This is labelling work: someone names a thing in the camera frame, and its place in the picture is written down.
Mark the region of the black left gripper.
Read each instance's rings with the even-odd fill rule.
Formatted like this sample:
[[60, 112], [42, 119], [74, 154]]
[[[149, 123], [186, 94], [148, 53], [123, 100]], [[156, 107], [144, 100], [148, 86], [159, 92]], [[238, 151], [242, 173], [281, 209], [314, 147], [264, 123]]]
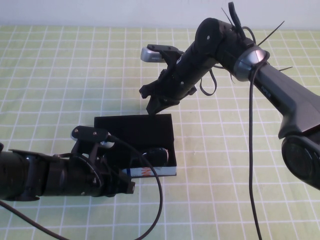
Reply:
[[114, 197], [133, 194], [135, 182], [97, 150], [72, 152], [68, 159], [68, 186], [78, 195]]

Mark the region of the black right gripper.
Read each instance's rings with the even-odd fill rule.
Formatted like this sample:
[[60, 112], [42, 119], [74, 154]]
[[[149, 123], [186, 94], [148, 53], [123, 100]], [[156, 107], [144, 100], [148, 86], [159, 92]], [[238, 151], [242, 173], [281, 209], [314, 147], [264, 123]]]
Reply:
[[166, 63], [167, 68], [161, 71], [157, 80], [139, 89], [143, 99], [150, 96], [146, 107], [149, 115], [176, 106], [183, 98], [193, 95], [197, 91], [196, 83], [209, 72], [208, 65], [203, 62], [172, 59]]

